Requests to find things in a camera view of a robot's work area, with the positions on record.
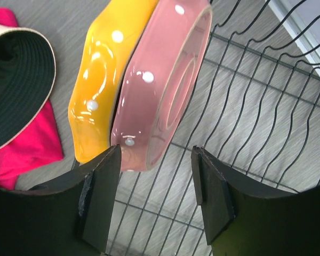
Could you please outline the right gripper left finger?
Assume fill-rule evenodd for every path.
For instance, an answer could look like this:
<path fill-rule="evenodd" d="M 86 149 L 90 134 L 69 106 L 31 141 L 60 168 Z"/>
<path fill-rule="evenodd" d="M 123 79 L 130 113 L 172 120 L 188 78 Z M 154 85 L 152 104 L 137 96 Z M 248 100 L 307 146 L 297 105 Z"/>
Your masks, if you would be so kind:
<path fill-rule="evenodd" d="M 30 190 L 0 188 L 0 255 L 101 255 L 107 247 L 121 148 Z"/>

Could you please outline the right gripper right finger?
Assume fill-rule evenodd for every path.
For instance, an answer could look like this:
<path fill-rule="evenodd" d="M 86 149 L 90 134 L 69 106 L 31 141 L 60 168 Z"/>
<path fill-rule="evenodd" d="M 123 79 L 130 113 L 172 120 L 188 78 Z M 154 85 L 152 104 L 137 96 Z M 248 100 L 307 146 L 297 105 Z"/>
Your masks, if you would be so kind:
<path fill-rule="evenodd" d="M 320 185 L 290 193 L 194 147 L 197 204 L 213 255 L 320 255 Z"/>

